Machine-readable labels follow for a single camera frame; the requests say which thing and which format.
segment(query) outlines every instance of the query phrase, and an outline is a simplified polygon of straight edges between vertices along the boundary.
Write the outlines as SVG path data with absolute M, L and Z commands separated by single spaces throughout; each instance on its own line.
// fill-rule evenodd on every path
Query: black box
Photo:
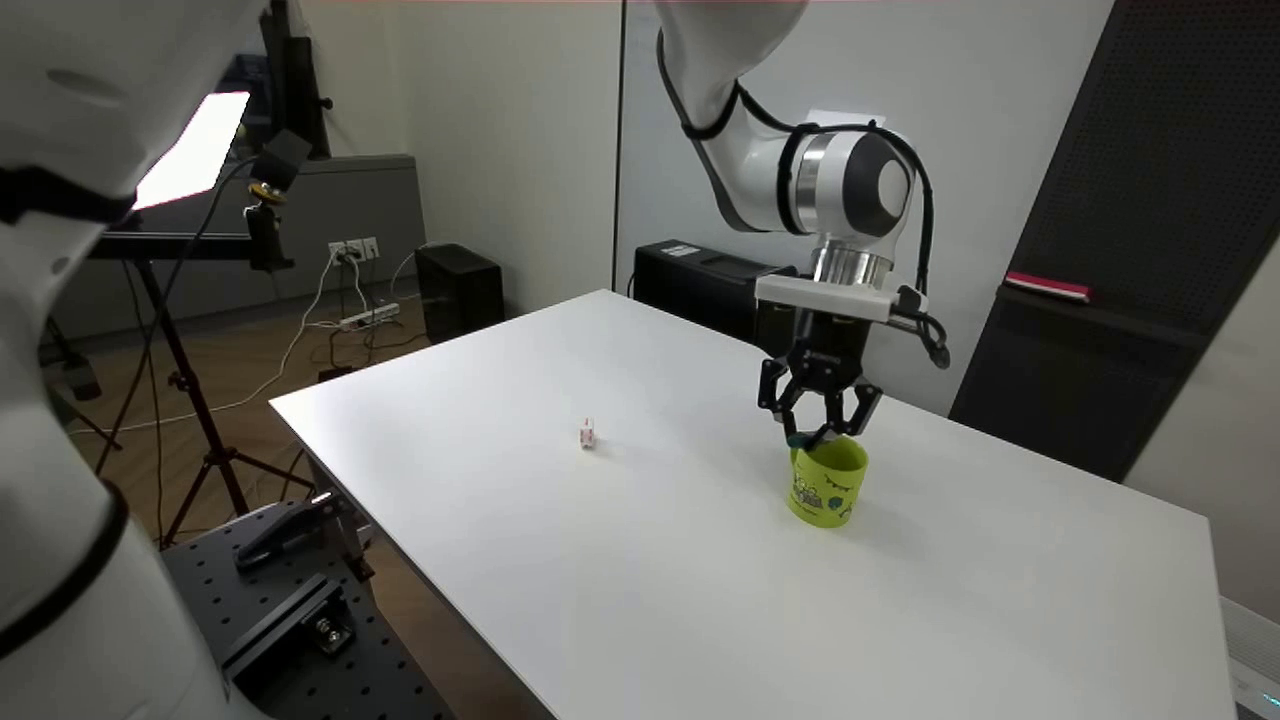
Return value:
M 637 301 L 697 321 L 781 355 L 790 341 L 790 309 L 755 309 L 755 276 L 794 269 L 750 263 L 682 238 L 637 247 Z
M 460 242 L 419 247 L 417 287 L 425 297 L 427 341 L 453 341 L 505 321 L 505 271 Z

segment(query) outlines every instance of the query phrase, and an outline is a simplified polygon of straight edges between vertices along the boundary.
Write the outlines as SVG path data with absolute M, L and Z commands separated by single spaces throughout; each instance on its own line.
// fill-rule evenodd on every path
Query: black equipment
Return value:
M 272 131 L 295 131 L 313 156 L 326 156 L 323 113 L 333 109 L 317 82 L 317 51 L 308 36 L 291 36 L 287 0 L 272 0 L 260 17 L 268 48 Z
M 750 263 L 682 238 L 637 247 L 637 301 L 746 341 L 767 355 L 790 342 L 790 309 L 755 309 L 755 276 L 794 276 L 794 269 Z
M 368 577 L 333 544 L 339 510 L 291 525 L 301 532 L 287 532 L 287 549 L 253 572 L 235 566 L 235 549 L 260 544 L 287 515 L 291 502 L 268 502 L 163 550 L 222 674 L 268 716 L 453 720 L 375 608 Z
M 291 269 L 291 261 L 285 254 L 285 242 L 278 242 L 278 222 L 285 222 L 278 208 L 285 208 L 285 191 L 291 187 L 291 181 L 308 164 L 308 156 L 313 156 L 308 138 L 278 131 L 253 158 L 243 222 L 247 222 L 247 242 L 253 242 L 247 263 L 254 271 Z
M 790 447 L 817 447 L 825 437 L 858 437 L 882 394 L 877 385 L 862 385 L 858 369 L 870 323 L 825 311 L 803 311 L 801 323 L 808 323 L 808 331 L 794 331 L 801 341 L 785 355 L 760 365 L 755 404 L 785 423 Z M 794 428 L 803 392 L 825 400 L 825 423 L 810 430 Z
M 501 323 L 508 316 L 505 271 L 460 242 L 419 247 L 417 283 L 432 342 Z

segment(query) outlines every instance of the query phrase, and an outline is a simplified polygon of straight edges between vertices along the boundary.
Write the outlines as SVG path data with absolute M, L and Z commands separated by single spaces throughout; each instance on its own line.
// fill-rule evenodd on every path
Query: shelf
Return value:
M 1068 301 L 1035 297 L 1035 292 L 1006 287 L 1006 283 L 999 287 L 999 301 L 1006 301 L 1016 309 L 1035 309 L 1035 311 L 1047 311 L 1047 316 L 1068 316 L 1068 321 L 1078 321 L 1078 323 L 1094 323 L 1094 328 L 1106 328 L 1106 331 L 1141 334 L 1141 341 L 1151 341 L 1151 342 L 1170 342 L 1170 348 L 1182 348 L 1182 350 L 1204 350 L 1211 342 L 1211 334 L 1204 334 L 1204 331 L 1182 331 L 1182 328 L 1155 323 L 1155 321 L 1143 321 L 1143 316 L 1124 316 L 1124 311 L 1101 309 L 1101 302 L 1068 302 Z

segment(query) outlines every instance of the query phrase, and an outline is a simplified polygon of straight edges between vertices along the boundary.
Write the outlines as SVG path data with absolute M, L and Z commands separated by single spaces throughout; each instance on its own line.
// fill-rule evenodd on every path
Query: wall outlet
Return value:
M 353 261 L 353 263 L 370 263 L 379 261 L 375 237 L 348 237 L 348 238 L 326 238 L 326 261 Z

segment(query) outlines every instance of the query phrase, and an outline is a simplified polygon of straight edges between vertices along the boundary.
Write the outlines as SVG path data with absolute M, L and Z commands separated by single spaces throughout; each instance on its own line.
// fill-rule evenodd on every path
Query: black cabinet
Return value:
M 953 416 L 1124 478 L 1280 231 L 1280 3 L 1115 0 Z
M 505 321 L 505 271 L 460 242 L 419 247 L 417 287 L 425 297 L 425 331 L 432 342 Z

